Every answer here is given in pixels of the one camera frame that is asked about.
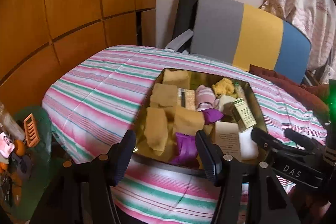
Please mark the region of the cream carton box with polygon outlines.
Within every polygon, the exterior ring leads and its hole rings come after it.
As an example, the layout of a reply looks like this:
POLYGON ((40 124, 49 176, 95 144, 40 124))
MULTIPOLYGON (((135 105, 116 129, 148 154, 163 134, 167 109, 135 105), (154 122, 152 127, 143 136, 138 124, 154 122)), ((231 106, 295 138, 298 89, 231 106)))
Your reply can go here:
POLYGON ((239 128, 236 123, 216 122, 215 123, 215 144, 221 148, 224 155, 228 154, 242 160, 240 151, 239 128))

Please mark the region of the purple snack wrapper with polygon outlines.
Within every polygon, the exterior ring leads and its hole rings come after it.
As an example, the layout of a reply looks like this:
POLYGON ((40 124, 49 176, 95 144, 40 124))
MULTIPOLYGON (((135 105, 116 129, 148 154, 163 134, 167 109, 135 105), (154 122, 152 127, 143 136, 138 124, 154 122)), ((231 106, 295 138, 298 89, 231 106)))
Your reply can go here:
POLYGON ((170 164, 196 167, 198 165, 198 150, 195 143, 195 137, 176 132, 175 139, 177 148, 170 164))

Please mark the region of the small green packet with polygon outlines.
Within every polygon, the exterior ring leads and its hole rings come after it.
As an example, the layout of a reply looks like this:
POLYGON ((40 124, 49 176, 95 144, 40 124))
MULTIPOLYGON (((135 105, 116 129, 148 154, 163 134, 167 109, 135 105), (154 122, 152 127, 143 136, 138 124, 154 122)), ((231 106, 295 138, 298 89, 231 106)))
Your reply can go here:
POLYGON ((234 100, 230 105, 230 112, 238 124, 240 132, 244 132, 257 124, 244 98, 234 100))

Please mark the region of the tan sponge cloth square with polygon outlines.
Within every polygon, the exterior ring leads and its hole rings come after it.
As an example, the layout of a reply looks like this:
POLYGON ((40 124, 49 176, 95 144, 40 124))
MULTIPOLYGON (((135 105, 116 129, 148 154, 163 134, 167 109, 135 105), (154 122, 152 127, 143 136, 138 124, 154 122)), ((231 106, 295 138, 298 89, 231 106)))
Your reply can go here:
POLYGON ((203 114, 198 111, 187 110, 181 106, 175 109, 175 117, 173 123, 173 135, 176 132, 195 136, 195 134, 203 129, 205 120, 203 114))

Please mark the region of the cream white sock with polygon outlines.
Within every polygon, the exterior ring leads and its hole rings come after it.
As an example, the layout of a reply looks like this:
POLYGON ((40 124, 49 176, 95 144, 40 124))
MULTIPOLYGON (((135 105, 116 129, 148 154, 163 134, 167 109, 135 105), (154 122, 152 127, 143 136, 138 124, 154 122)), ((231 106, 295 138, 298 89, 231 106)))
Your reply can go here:
POLYGON ((222 95, 220 98, 217 99, 215 104, 215 108, 222 113, 226 113, 230 110, 230 105, 234 102, 235 98, 232 96, 222 95))

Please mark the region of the pink striped sock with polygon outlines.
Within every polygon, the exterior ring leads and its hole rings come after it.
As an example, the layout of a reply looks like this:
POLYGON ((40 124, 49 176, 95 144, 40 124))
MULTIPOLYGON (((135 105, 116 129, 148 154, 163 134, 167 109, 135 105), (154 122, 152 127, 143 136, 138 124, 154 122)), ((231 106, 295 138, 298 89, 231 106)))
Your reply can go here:
POLYGON ((195 105, 197 111, 213 109, 215 99, 215 94, 211 88, 200 85, 195 91, 195 105))

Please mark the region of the long tan sock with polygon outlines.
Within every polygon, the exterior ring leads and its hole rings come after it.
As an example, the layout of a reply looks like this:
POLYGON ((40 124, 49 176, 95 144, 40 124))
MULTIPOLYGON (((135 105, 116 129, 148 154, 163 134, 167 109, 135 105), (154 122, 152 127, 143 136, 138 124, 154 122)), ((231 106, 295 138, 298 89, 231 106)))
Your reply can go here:
POLYGON ((160 108, 148 107, 144 135, 147 145, 156 156, 161 156, 166 147, 169 136, 168 122, 165 111, 160 108))

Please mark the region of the orange plastic rack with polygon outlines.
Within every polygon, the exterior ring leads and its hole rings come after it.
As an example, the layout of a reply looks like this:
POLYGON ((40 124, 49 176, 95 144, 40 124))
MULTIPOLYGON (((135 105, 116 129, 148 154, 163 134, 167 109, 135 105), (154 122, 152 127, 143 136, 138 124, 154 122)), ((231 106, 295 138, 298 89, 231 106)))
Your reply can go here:
POLYGON ((29 114, 23 121, 27 146, 35 147, 40 141, 38 127, 33 113, 29 114))

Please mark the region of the gold tray box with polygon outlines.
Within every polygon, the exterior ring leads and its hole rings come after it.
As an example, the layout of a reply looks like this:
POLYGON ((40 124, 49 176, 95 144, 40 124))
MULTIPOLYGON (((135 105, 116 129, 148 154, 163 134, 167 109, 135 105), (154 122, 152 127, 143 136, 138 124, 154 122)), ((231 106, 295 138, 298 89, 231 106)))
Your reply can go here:
POLYGON ((243 147, 232 141, 252 128, 266 131, 266 124, 248 82, 229 76, 165 68, 149 89, 133 123, 136 149, 133 159, 173 172, 204 177, 195 145, 203 130, 224 152, 240 161, 243 147))

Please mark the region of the striped pink green tablecloth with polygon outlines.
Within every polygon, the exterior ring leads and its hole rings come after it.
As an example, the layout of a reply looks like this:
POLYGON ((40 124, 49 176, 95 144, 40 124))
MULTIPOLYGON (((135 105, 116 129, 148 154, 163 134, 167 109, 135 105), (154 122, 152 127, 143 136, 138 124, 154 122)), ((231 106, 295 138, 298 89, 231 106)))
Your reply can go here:
MULTIPOLYGON (((91 161, 120 141, 165 68, 205 72, 250 84, 268 132, 284 140, 291 128, 320 142, 326 130, 301 103, 269 81, 222 62, 150 47, 114 46, 57 80, 42 106, 61 146, 77 163, 91 161)), ((210 223, 219 189, 201 177, 131 161, 113 188, 116 205, 146 223, 210 223)))

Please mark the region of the grey yellow blue chair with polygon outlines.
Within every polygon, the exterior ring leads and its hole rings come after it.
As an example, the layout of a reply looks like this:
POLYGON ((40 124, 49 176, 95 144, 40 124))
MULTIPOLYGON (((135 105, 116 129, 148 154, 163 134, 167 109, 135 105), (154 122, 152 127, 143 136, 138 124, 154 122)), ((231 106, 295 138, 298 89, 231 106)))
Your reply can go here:
POLYGON ((245 71, 254 65, 300 84, 311 44, 292 24, 251 5, 234 0, 179 0, 172 40, 165 48, 245 71))

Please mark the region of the patterned pink curtain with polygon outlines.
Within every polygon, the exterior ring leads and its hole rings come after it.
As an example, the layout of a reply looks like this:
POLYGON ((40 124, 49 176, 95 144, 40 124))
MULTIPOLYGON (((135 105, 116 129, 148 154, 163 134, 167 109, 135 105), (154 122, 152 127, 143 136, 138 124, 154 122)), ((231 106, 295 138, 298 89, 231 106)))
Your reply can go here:
POLYGON ((335 3, 333 0, 265 0, 261 9, 298 28, 310 41, 307 68, 335 68, 335 3))

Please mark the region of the wooden cabinet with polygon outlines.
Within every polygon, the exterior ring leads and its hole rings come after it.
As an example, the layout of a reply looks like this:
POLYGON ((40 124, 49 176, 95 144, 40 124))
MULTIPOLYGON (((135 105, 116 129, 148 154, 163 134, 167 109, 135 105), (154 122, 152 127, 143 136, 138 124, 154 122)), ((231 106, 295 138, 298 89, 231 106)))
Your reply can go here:
POLYGON ((101 50, 155 46, 156 0, 1 0, 1 102, 11 114, 101 50))

